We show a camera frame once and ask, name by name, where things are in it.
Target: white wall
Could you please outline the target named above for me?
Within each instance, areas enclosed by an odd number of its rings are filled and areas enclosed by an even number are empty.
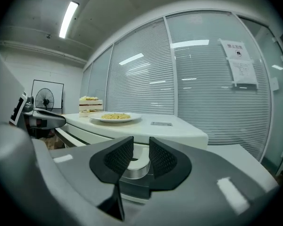
[[[31,95],[33,80],[64,84],[63,113],[77,113],[83,70],[67,59],[15,48],[0,47],[0,52],[13,75]]]
[[[172,13],[199,9],[232,11],[269,25],[275,36],[283,34],[283,21],[268,0],[181,0],[148,10],[124,25],[97,47],[84,70],[107,47],[135,28]]]

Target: electric fan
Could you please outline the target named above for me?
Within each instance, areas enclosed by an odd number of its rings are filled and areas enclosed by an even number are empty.
[[[55,100],[50,89],[42,88],[37,93],[35,102],[37,108],[45,108],[47,111],[52,111]]]

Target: food on plate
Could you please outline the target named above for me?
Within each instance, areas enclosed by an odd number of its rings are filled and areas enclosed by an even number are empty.
[[[79,99],[79,117],[87,117],[101,110],[103,110],[103,101],[97,97],[83,96]]]
[[[125,113],[113,113],[113,114],[105,114],[102,115],[101,119],[129,119],[131,118],[130,115],[127,115]]]

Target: white plate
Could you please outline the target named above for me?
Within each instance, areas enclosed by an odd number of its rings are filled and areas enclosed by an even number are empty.
[[[105,114],[115,114],[115,113],[124,113],[126,115],[130,115],[131,117],[128,119],[102,119],[101,117]],[[102,121],[102,122],[109,122],[109,123],[121,123],[121,122],[127,122],[127,121],[133,121],[136,119],[139,119],[142,117],[141,114],[137,114],[137,113],[125,113],[125,112],[99,112],[99,113],[94,113],[88,116],[91,119],[94,120],[98,120],[98,121]]]

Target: window blinds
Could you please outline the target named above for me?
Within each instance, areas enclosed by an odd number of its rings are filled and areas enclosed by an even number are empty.
[[[231,14],[191,13],[167,18],[175,52],[178,117],[208,134],[210,145],[240,144],[260,159],[270,124],[270,89],[252,38]],[[259,83],[232,84],[218,39],[242,41]]]
[[[102,53],[92,64],[88,96],[97,97],[103,100],[103,106],[105,108],[105,95],[107,86],[107,75],[109,62],[112,52],[112,46]]]
[[[106,110],[174,114],[172,59],[162,19],[114,44]]]
[[[83,72],[81,90],[80,90],[80,97],[87,95],[90,70],[91,70],[91,65],[87,69],[85,69],[85,71]]]

